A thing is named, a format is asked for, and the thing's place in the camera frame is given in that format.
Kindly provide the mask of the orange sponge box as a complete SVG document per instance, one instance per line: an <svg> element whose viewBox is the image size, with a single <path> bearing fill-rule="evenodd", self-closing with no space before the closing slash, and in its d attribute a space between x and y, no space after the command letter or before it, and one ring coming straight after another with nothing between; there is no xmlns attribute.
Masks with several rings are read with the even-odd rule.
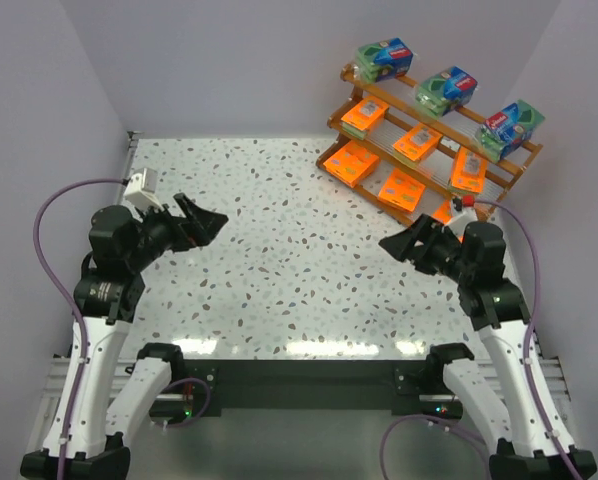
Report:
<svg viewBox="0 0 598 480"><path fill-rule="evenodd" d="M488 161L461 147L453 160L448 188L458 194L478 195L484 190Z"/></svg>
<svg viewBox="0 0 598 480"><path fill-rule="evenodd" d="M364 140L384 119L389 104L375 97L364 97L341 118L341 127L353 137Z"/></svg>
<svg viewBox="0 0 598 480"><path fill-rule="evenodd" d="M446 225L452 220L452 203L449 200L444 201L432 214L432 217Z"/></svg>
<svg viewBox="0 0 598 480"><path fill-rule="evenodd" d="M436 149L442 134L430 126L419 123L393 145L393 155L404 164L417 166Z"/></svg>

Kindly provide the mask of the green sponge pack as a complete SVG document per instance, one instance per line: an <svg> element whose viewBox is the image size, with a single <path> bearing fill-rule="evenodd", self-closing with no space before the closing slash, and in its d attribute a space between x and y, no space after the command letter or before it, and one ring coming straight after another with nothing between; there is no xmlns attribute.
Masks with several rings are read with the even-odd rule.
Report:
<svg viewBox="0 0 598 480"><path fill-rule="evenodd" d="M545 116L528 102L518 99L486 118L475 134L482 154L498 163L529 141Z"/></svg>

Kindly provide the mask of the blue sponge pack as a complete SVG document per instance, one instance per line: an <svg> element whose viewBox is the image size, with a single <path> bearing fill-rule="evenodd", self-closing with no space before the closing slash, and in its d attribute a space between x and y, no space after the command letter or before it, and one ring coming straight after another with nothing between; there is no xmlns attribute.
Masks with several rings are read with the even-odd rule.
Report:
<svg viewBox="0 0 598 480"><path fill-rule="evenodd" d="M414 104L423 114L440 118L465 106L478 89L478 81L457 66L427 78L414 89Z"/></svg>
<svg viewBox="0 0 598 480"><path fill-rule="evenodd" d="M353 75L364 83L377 83L405 76L415 53L398 37L358 47L353 60Z"/></svg>

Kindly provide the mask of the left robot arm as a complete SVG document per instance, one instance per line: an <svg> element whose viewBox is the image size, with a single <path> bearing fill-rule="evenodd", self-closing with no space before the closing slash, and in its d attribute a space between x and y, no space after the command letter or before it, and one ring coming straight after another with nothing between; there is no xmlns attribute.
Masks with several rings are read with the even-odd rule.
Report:
<svg viewBox="0 0 598 480"><path fill-rule="evenodd" d="M120 351L145 284L143 271L164 253L209 245L225 214L204 210L185 194L182 213L165 206L112 205L91 218L90 253L72 296L72 353L54 422L42 447L26 454L26 479L124 479L130 445L156 397L185 381L179 346L152 343L138 353L129 380L111 394Z"/></svg>

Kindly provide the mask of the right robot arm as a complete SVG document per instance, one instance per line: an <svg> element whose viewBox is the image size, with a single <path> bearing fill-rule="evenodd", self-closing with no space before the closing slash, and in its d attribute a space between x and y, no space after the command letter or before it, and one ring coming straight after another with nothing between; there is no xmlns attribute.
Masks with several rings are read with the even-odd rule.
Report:
<svg viewBox="0 0 598 480"><path fill-rule="evenodd" d="M460 305L485 346L499 380L494 391L463 344L439 345L427 374L459 397L488 451L492 479L589 479L593 454L576 445L555 406L540 360L526 340L530 312L521 290L504 275L502 230L473 221L455 233L428 215L380 246L395 260L458 287Z"/></svg>

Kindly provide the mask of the wooden shelf rack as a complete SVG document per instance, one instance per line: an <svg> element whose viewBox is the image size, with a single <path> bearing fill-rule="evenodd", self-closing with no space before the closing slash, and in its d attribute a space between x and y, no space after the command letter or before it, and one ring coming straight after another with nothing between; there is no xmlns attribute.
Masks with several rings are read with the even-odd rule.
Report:
<svg viewBox="0 0 598 480"><path fill-rule="evenodd" d="M486 219L541 151L531 137L545 117L523 100L483 117L467 106L472 75L451 66L417 82L412 57L399 41L356 52L341 72L351 95L328 120L339 136L317 165L404 225L447 222L464 195Z"/></svg>

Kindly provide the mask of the black table base frame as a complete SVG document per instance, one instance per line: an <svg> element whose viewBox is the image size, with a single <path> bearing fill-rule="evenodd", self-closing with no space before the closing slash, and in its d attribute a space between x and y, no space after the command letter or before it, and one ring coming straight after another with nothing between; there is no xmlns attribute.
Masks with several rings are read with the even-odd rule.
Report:
<svg viewBox="0 0 598 480"><path fill-rule="evenodd" d="M225 409L383 410L459 419L463 407L423 360L186 360L185 373L208 384L192 387L191 401L176 387L151 413L172 416L186 406L219 417Z"/></svg>

